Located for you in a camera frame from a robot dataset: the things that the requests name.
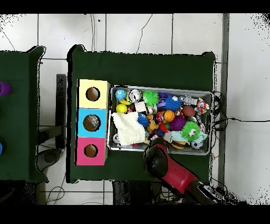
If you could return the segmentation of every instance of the orange basketball ball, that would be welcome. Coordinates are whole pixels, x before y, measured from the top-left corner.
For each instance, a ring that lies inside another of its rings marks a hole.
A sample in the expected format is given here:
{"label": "orange basketball ball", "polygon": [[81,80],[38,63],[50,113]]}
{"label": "orange basketball ball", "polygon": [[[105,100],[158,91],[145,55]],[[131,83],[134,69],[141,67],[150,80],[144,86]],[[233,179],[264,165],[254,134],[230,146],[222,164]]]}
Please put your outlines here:
{"label": "orange basketball ball", "polygon": [[164,120],[167,122],[172,122],[174,118],[175,113],[171,110],[166,110],[166,112],[164,113]]}

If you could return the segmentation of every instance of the stacked boxes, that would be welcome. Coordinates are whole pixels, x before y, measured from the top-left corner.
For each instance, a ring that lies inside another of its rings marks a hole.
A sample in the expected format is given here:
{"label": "stacked boxes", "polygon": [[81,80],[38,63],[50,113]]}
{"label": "stacked boxes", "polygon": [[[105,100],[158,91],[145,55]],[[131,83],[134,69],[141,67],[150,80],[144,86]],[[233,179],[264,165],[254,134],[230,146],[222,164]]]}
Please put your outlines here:
{"label": "stacked boxes", "polygon": [[78,131],[75,142],[75,165],[104,165],[108,122],[107,81],[79,79],[77,84]]}

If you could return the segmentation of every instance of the metal tray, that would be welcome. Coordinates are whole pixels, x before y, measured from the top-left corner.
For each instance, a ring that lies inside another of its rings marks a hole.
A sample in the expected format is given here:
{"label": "metal tray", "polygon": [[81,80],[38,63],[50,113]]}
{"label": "metal tray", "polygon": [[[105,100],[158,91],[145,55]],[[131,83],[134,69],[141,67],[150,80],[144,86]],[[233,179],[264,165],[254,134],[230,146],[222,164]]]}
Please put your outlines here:
{"label": "metal tray", "polygon": [[120,86],[120,85],[114,85],[111,86],[110,89],[110,102],[109,102],[109,122],[108,122],[108,134],[107,134],[107,147],[110,150],[125,150],[125,151],[137,151],[137,152],[143,152],[146,148],[147,144],[145,143],[139,143],[138,146],[120,146],[119,144],[115,143],[112,138],[114,134],[117,132],[113,125],[113,121],[111,119],[111,114],[116,112],[115,108],[117,106],[117,100],[114,97],[115,92],[118,89],[139,89],[141,91],[144,90],[155,90],[158,92],[168,92],[175,96],[184,96],[184,95],[190,95],[194,98],[202,98],[208,105],[209,110],[207,110],[206,113],[204,113],[201,116],[201,121],[205,125],[206,133],[208,134],[208,137],[204,141],[204,145],[200,150],[195,150],[191,148],[188,144],[186,144],[186,147],[183,150],[177,150],[173,148],[170,144],[169,145],[169,151],[172,154],[186,154],[186,155],[207,155],[210,152],[211,148],[211,136],[212,136],[212,126],[213,123],[213,107],[214,107],[214,95],[211,92],[206,91],[192,91],[192,90],[180,90],[180,89],[164,89],[164,88],[151,88],[151,87],[138,87],[138,86]]}

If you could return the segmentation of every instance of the green spiky ball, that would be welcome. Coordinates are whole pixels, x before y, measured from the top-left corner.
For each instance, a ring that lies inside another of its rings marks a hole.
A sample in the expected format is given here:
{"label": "green spiky ball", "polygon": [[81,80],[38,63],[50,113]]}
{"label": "green spiky ball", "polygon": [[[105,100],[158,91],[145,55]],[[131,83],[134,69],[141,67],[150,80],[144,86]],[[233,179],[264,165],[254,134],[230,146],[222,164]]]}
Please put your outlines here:
{"label": "green spiky ball", "polygon": [[189,141],[194,141],[195,139],[198,138],[200,134],[200,128],[195,122],[186,122],[182,129],[182,137]]}
{"label": "green spiky ball", "polygon": [[146,90],[143,92],[143,100],[146,103],[146,106],[153,107],[156,106],[159,102],[158,93],[152,90]]}

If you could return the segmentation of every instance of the white towel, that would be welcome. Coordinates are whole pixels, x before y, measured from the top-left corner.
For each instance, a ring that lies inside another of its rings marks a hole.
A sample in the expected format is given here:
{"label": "white towel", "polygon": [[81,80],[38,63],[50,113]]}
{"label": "white towel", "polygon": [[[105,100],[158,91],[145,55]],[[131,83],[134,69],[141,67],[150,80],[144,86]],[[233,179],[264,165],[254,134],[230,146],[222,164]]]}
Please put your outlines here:
{"label": "white towel", "polygon": [[138,112],[128,114],[113,113],[113,122],[118,130],[121,145],[131,145],[144,142],[146,138],[145,130],[138,123]]}

